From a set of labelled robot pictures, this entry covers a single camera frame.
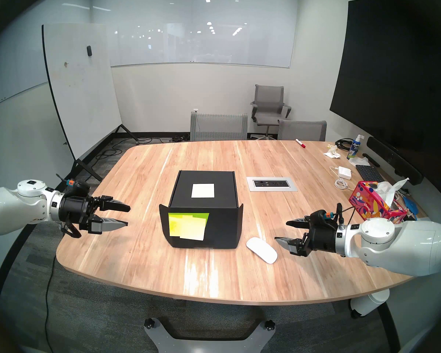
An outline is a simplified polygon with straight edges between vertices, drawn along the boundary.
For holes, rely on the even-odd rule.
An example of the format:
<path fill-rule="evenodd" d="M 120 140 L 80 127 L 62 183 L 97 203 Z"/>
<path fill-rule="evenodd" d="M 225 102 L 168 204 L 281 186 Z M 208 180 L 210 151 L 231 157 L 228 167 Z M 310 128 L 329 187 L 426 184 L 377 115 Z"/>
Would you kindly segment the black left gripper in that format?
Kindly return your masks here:
<path fill-rule="evenodd" d="M 59 208 L 61 232 L 80 233 L 81 230 L 85 230 L 88 233 L 103 233 L 128 226 L 128 222 L 125 221 L 94 215 L 98 207 L 100 211 L 129 212 L 131 210 L 129 205 L 107 195 L 96 198 L 92 196 L 64 197 Z"/>

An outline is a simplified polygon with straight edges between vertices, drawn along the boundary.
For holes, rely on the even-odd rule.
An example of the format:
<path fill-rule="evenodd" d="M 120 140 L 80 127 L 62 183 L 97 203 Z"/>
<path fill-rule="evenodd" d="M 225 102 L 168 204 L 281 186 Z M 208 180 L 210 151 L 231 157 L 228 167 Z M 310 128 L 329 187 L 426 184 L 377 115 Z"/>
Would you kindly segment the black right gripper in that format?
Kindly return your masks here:
<path fill-rule="evenodd" d="M 290 254 L 307 257 L 311 251 L 326 251 L 336 253 L 337 221 L 325 221 L 325 224 L 311 224 L 310 216 L 296 218 L 286 222 L 287 226 L 298 229 L 308 229 L 304 238 L 291 239 L 275 237 L 276 242 Z"/>

